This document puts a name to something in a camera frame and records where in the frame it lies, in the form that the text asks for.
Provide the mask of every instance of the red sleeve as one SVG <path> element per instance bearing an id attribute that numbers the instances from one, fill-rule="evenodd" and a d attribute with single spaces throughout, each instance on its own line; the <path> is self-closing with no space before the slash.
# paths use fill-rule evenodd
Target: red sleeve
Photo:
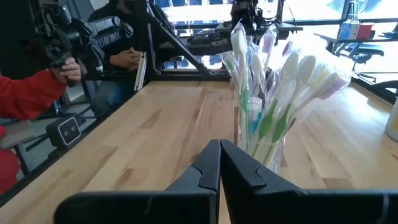
<path id="1" fill-rule="evenodd" d="M 35 118 L 59 99 L 65 88 L 49 70 L 23 80 L 0 77 L 0 117 Z"/>

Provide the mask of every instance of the jeans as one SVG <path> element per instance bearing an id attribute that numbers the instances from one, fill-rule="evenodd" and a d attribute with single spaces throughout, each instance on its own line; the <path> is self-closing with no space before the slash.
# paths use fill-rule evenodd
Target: jeans
<path id="1" fill-rule="evenodd" d="M 95 116 L 105 115 L 117 109 L 133 94 L 134 82 L 104 81 L 91 100 L 91 109 Z"/>

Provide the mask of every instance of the white container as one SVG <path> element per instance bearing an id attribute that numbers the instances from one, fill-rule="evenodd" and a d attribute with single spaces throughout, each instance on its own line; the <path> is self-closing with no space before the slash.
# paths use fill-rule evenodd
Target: white container
<path id="1" fill-rule="evenodd" d="M 261 112 L 261 107 L 255 103 L 249 104 L 249 118 L 250 121 L 257 121 L 259 119 L 259 113 Z"/>
<path id="2" fill-rule="evenodd" d="M 252 98 L 250 98 L 250 103 L 257 104 L 260 107 L 260 109 L 262 108 L 262 99 L 261 98 L 252 97 Z"/>
<path id="3" fill-rule="evenodd" d="M 341 25 L 340 39 L 355 40 L 361 24 L 358 21 L 346 21 Z"/>
<path id="4" fill-rule="evenodd" d="M 386 134 L 395 141 L 398 141 L 398 100 L 392 108 L 386 125 Z"/>

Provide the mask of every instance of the black jacket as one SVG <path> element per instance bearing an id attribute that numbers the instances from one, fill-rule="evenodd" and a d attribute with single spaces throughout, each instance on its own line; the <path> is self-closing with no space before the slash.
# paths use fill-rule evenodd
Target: black jacket
<path id="1" fill-rule="evenodd" d="M 145 51 L 145 49 L 142 48 L 143 46 L 143 41 L 145 38 L 142 36 L 142 32 L 139 32 L 140 29 L 142 28 L 142 24 L 140 24 L 140 19 L 136 17 L 134 14 L 125 14 L 119 9 L 116 8 L 116 5 L 119 0 L 109 0 L 109 3 L 105 5 L 104 7 L 97 9 L 95 12 L 93 12 L 88 19 L 89 22 L 95 21 L 98 19 L 105 18 L 107 16 L 118 16 L 122 21 L 127 22 L 132 28 L 133 28 L 133 37 L 131 39 L 124 39 L 124 40 L 119 40 L 111 45 L 108 45 L 103 48 L 105 52 L 105 61 L 109 62 L 109 58 L 112 55 L 117 55 L 118 53 L 122 52 L 123 50 L 127 50 L 130 47 L 133 47 L 135 50 L 139 51 Z M 158 12 L 160 13 L 160 16 L 163 17 L 169 24 L 169 21 L 167 20 L 166 14 L 163 12 L 163 10 L 159 6 L 155 6 Z M 159 46 L 166 42 L 165 35 L 162 35 L 160 33 L 160 30 L 151 29 L 152 32 L 152 42 L 154 45 L 154 50 L 155 52 L 159 49 Z"/>

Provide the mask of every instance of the wooden tabletop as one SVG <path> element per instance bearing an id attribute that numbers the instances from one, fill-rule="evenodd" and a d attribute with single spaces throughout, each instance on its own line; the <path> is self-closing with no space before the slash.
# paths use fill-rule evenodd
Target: wooden tabletop
<path id="1" fill-rule="evenodd" d="M 226 82 L 152 82 L 0 208 L 1 223 L 51 223 L 81 191 L 163 190 L 210 139 L 234 139 L 235 106 Z M 398 143 L 383 134 L 390 110 L 349 87 L 291 130 L 280 174 L 303 188 L 398 187 Z"/>

